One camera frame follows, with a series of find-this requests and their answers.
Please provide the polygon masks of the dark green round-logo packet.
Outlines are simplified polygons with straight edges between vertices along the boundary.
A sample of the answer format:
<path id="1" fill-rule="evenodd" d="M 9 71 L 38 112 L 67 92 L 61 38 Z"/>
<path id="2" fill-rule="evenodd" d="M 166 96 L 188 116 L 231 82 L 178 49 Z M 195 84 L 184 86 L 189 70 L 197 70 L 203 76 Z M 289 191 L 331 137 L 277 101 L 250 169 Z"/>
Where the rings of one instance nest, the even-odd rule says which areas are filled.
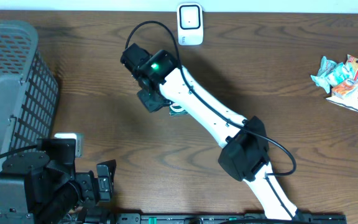
<path id="1" fill-rule="evenodd" d="M 169 114 L 170 116 L 181 116 L 181 115 L 188 114 L 188 112 L 184 108 L 182 108 L 179 104 L 172 103 L 169 106 Z"/>

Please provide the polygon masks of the teal wet wipes pack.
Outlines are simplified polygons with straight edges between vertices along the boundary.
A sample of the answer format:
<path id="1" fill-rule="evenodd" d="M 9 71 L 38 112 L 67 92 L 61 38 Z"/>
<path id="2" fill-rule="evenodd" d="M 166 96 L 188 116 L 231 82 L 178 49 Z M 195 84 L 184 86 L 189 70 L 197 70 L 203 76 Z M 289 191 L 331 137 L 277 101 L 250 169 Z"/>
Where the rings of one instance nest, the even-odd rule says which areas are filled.
<path id="1" fill-rule="evenodd" d="M 327 59 L 326 56 L 323 56 L 317 74 L 310 75 L 311 79 L 315 82 L 316 86 L 323 88 L 326 93 L 330 93 L 331 91 L 331 85 L 327 81 L 326 77 L 336 66 L 337 66 L 336 62 Z"/>

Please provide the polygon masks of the small teal tissue pack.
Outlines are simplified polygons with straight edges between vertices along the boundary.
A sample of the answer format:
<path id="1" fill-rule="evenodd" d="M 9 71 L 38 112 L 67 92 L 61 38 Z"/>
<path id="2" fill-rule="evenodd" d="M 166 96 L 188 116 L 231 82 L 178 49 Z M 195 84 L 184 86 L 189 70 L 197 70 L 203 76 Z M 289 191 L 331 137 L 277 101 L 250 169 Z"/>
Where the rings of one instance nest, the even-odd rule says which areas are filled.
<path id="1" fill-rule="evenodd" d="M 352 69 L 348 68 L 346 64 L 339 63 L 326 75 L 325 79 L 331 86 L 336 86 L 347 78 L 354 78 Z"/>

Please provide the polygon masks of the orange tissue pack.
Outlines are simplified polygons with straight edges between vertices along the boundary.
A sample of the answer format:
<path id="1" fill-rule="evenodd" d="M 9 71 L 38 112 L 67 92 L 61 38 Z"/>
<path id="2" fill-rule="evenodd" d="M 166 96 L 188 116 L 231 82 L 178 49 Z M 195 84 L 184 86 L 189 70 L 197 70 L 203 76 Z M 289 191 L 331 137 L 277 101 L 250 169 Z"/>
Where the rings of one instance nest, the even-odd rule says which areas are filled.
<path id="1" fill-rule="evenodd" d="M 356 90 L 358 90 L 358 82 L 347 78 L 332 88 L 332 96 L 345 99 L 350 97 L 350 95 L 353 94 Z"/>

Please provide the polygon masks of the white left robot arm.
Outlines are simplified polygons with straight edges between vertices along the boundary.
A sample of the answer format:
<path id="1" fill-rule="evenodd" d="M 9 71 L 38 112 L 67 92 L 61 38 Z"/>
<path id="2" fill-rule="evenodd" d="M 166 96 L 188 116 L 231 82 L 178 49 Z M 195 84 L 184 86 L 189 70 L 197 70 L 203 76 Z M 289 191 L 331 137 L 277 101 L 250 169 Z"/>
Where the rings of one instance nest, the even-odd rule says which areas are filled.
<path id="1" fill-rule="evenodd" d="M 116 161 L 75 169 L 75 139 L 39 139 L 0 155 L 0 223 L 115 223 L 110 202 Z"/>

